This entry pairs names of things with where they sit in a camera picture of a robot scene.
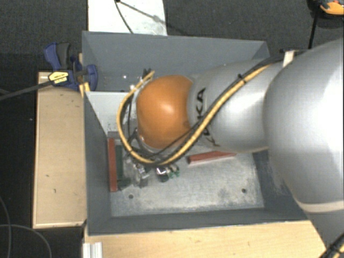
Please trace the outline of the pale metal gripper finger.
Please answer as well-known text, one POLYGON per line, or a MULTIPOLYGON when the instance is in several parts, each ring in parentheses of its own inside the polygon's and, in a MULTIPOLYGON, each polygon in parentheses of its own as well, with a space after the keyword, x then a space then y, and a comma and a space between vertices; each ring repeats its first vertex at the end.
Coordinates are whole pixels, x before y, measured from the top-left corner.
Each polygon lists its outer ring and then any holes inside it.
POLYGON ((136 164, 129 157, 127 157, 124 160, 124 176, 126 178, 129 178, 131 181, 136 180, 136 176, 137 176, 136 164))
POLYGON ((146 172, 145 167, 137 164, 135 166, 135 184, 139 188, 148 186, 149 173, 146 172))

